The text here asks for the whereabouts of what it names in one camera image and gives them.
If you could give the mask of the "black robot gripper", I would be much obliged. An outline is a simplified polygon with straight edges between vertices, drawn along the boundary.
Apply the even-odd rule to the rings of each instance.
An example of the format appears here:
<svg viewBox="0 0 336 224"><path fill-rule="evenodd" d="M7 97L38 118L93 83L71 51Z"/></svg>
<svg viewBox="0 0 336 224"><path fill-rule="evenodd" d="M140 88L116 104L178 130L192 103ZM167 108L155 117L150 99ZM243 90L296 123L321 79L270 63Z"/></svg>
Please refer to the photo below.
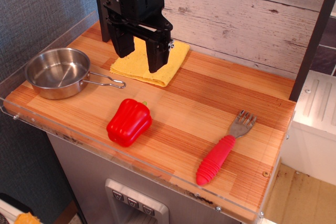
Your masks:
<svg viewBox="0 0 336 224"><path fill-rule="evenodd" d="M120 58L134 52L134 36L145 40L149 72L155 73L169 59L172 24L163 17L164 0L107 0L107 26Z"/></svg>

